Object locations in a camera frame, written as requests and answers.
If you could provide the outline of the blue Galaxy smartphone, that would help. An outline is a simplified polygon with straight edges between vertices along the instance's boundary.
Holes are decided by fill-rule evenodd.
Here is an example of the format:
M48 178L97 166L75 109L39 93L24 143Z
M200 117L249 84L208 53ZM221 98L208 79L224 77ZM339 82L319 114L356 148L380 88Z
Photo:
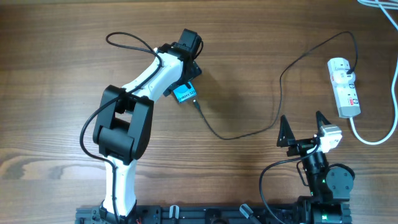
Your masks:
M177 87L174 89L173 93L178 103L186 102L197 95L197 92L191 82Z

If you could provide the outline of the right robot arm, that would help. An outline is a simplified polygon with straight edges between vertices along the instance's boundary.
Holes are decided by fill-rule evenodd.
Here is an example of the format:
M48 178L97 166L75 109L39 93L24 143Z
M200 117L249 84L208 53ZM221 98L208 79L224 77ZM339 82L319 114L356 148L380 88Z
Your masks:
M349 207L355 173L344 164L329 164L326 153L336 148L342 139L342 130L331 124L320 111L316 112L318 132L312 138L296 139L286 116L280 118L278 147L287 147L287 155L298 156L305 171L303 183L311 196L300 196L294 203L291 223L353 222Z

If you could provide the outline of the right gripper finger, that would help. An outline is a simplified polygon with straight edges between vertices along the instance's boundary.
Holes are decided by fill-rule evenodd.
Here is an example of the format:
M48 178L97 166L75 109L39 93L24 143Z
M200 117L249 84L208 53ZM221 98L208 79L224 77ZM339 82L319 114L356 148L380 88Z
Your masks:
M295 145L295 136L291 130L285 115L280 117L280 129L277 139L277 147L289 147Z
M329 125L331 124L326 117L322 114L321 111L317 111L316 114L316 119L317 119L317 128L320 128L323 125Z

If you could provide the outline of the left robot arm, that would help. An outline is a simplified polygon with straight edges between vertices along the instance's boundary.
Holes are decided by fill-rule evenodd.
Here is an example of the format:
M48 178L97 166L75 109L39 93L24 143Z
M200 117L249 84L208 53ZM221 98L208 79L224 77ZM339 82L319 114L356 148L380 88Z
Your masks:
M146 50L155 59L134 81L108 86L101 99L93 142L106 164L106 197L99 215L106 223L133 223L136 212L134 181L137 161L149 143L154 104L201 74L195 59L201 37L184 29L178 42Z

